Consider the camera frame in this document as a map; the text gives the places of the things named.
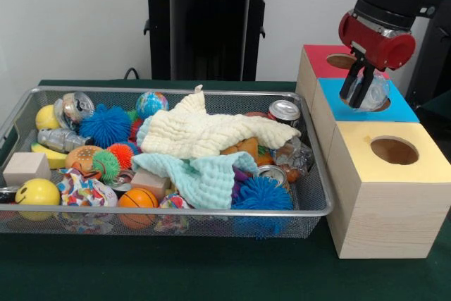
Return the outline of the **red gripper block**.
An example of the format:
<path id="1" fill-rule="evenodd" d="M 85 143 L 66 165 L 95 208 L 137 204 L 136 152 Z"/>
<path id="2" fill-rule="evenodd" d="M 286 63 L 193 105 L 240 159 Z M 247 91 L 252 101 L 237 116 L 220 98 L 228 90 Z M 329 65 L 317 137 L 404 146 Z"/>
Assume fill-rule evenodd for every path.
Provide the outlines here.
<path id="1" fill-rule="evenodd" d="M 370 64 L 364 67 L 362 81 L 355 87 L 351 98 L 352 108 L 361 106 L 373 82 L 375 68 L 396 70 L 402 67 L 410 60 L 416 47 L 415 39 L 409 32 L 384 28 L 351 11 L 342 17 L 338 34 L 345 46 L 364 56 L 357 58 L 351 65 L 340 90 L 342 99 L 348 98 L 358 72 L 364 67 L 364 58 Z"/>

